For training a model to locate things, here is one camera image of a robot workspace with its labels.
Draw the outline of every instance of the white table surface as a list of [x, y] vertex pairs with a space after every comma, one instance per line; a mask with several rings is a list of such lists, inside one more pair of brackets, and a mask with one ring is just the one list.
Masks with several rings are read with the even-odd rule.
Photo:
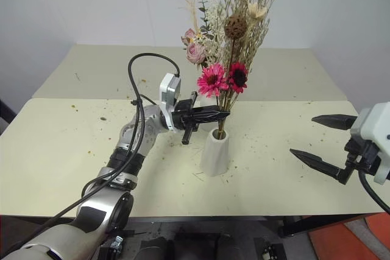
[[[77, 200], [105, 166], [134, 111], [126, 100], [30, 100], [0, 136], [0, 213], [52, 216]], [[310, 121], [330, 113], [355, 110], [346, 101], [238, 102], [227, 121], [229, 170], [217, 177], [200, 174], [205, 132], [193, 133], [188, 146], [181, 145], [180, 135], [160, 135], [140, 171], [131, 216], [381, 212], [357, 174], [344, 186], [289, 153], [306, 150], [343, 167], [349, 133]], [[390, 202], [389, 182], [369, 182]]]
[[[186, 60], [182, 48], [77, 44], [33, 97], [133, 98], [127, 64], [142, 52], [166, 55], [179, 65], [182, 98], [197, 90], [199, 71]], [[133, 67], [139, 91], [152, 99], [158, 99], [167, 72], [175, 69], [155, 57], [142, 57]], [[247, 84], [239, 100], [346, 100], [309, 49], [259, 49]]]

